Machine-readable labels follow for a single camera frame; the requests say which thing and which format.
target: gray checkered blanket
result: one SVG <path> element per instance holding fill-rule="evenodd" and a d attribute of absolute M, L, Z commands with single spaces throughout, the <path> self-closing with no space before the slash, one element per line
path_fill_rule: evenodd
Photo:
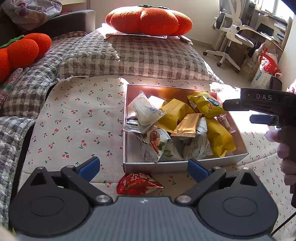
<path fill-rule="evenodd" d="M 0 224 L 6 228 L 12 184 L 25 135 L 38 117 L 48 89 L 56 83 L 64 56 L 85 34 L 76 32 L 53 39 L 50 50 L 13 86 L 1 109 L 1 116 L 10 116 L 0 117 Z"/>
<path fill-rule="evenodd" d="M 67 53 L 58 78 L 113 74 L 223 83 L 189 44 L 175 37 L 104 40 L 98 30 L 81 38 Z"/>
<path fill-rule="evenodd" d="M 0 117 L 0 224 L 8 228 L 8 208 L 22 144 L 35 123 L 29 118 Z"/>
<path fill-rule="evenodd" d="M 30 66 L 30 70 L 9 93 L 1 109 L 1 116 L 29 117 L 32 119 L 38 117 L 48 89 L 56 83 L 58 69 L 63 58 L 81 38 L 67 37 L 54 39 L 49 51 Z"/>

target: window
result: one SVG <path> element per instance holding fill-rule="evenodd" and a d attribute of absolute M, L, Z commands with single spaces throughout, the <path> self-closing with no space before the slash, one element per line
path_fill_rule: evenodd
<path fill-rule="evenodd" d="M 293 11 L 285 4 L 282 0 L 257 0 L 260 5 L 261 3 L 261 11 L 268 11 L 274 13 L 277 17 L 283 18 L 288 21 L 289 17 L 293 18 Z"/>
<path fill-rule="evenodd" d="M 275 0 L 263 0 L 262 6 L 261 6 L 261 11 L 273 12 L 274 11 L 274 3 L 275 3 Z"/>

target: cable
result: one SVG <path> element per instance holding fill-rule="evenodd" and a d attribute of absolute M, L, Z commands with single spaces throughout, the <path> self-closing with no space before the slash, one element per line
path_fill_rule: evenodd
<path fill-rule="evenodd" d="M 284 225 L 286 225 L 287 222 L 289 222 L 293 217 L 295 217 L 296 212 L 293 213 L 286 221 L 284 221 L 280 226 L 278 226 L 271 234 L 270 236 L 274 236 L 274 234 L 280 230 Z"/>

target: yellow snack package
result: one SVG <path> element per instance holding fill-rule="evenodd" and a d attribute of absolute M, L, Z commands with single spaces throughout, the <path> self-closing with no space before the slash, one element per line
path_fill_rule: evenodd
<path fill-rule="evenodd" d="M 205 117 L 209 119 L 226 113 L 220 103 L 207 91 L 188 95 L 187 97 L 191 107 L 195 109 L 196 112 L 203 113 Z"/>
<path fill-rule="evenodd" d="M 207 138 L 212 151 L 219 157 L 225 157 L 227 151 L 235 151 L 233 136 L 215 118 L 207 121 Z"/>
<path fill-rule="evenodd" d="M 165 112 L 165 115 L 155 125 L 170 133 L 176 129 L 187 114 L 195 113 L 189 105 L 177 99 L 172 99 L 160 110 Z"/>

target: finger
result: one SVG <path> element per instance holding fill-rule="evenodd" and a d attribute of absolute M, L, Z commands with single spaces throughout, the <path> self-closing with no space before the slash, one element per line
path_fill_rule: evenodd
<path fill-rule="evenodd" d="M 270 142 L 281 143 L 281 139 L 279 137 L 279 131 L 280 130 L 272 130 L 272 131 L 266 132 L 265 134 L 266 139 L 269 140 Z"/>
<path fill-rule="evenodd" d="M 286 144 L 279 144 L 278 156 L 281 159 L 288 158 L 290 156 L 290 147 Z"/>
<path fill-rule="evenodd" d="M 284 182 L 286 186 L 292 186 L 296 184 L 296 175 L 285 175 Z"/>
<path fill-rule="evenodd" d="M 296 175 L 296 163 L 289 160 L 289 159 L 282 160 L 282 162 L 281 162 L 281 171 L 284 174 Z"/>

